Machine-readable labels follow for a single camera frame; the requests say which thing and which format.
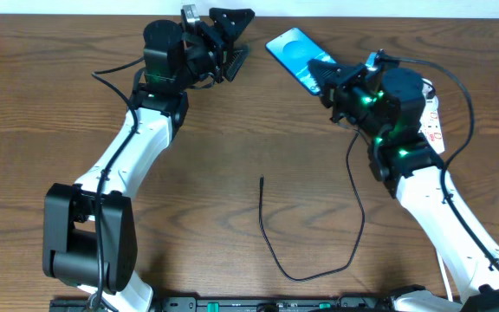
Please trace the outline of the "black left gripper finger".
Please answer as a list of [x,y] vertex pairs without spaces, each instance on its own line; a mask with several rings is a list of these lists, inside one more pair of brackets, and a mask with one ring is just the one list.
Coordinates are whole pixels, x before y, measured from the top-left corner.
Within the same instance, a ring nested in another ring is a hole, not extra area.
[[225,42],[234,42],[255,17],[252,9],[210,8],[209,17]]
[[234,81],[249,53],[249,47],[246,45],[230,49],[227,52],[225,59],[226,63],[224,64],[223,69],[223,77],[228,82]]

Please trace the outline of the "blue Samsung Galaxy smartphone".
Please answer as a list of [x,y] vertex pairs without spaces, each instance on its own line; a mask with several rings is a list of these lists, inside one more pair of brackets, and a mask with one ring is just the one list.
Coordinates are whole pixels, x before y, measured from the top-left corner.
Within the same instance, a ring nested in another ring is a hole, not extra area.
[[308,62],[335,63],[335,60],[299,28],[292,28],[267,42],[266,50],[313,96],[320,93]]

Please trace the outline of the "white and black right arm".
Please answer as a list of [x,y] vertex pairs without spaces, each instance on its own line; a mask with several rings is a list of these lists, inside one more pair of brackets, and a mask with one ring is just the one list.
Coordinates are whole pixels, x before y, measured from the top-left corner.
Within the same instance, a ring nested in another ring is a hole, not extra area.
[[312,60],[309,72],[332,120],[347,120],[371,142],[373,176],[415,218],[451,274],[463,309],[499,310],[499,245],[451,180],[450,161],[431,143],[437,123],[434,88],[400,59],[377,54],[369,64]]

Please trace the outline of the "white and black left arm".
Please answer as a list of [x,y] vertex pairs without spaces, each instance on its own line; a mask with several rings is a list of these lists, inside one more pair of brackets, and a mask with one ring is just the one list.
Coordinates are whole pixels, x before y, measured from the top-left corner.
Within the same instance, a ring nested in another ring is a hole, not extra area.
[[44,199],[42,269],[88,293],[87,311],[147,311],[153,290],[135,270],[133,199],[157,157],[172,143],[189,108],[188,91],[232,81],[248,56],[238,38],[250,9],[194,5],[179,22],[157,20],[143,32],[142,56],[124,123],[98,161],[73,184],[52,185]]

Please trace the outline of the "white power strip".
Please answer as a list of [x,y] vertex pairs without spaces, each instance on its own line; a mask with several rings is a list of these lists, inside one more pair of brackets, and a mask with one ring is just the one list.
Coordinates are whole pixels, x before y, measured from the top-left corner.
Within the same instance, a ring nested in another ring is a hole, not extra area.
[[431,81],[423,78],[423,95],[425,98],[424,111],[420,117],[420,129],[427,139],[428,143],[437,154],[444,152],[444,139],[442,129],[440,126],[440,119],[438,114],[438,97],[436,96],[436,89]]

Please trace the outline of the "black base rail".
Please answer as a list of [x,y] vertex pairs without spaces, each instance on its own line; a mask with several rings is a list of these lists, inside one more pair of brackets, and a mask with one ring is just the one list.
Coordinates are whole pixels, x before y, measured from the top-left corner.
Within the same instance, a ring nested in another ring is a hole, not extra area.
[[396,311],[389,299],[373,296],[342,296],[337,299],[197,299],[167,297],[154,299],[151,312],[299,312],[299,311]]

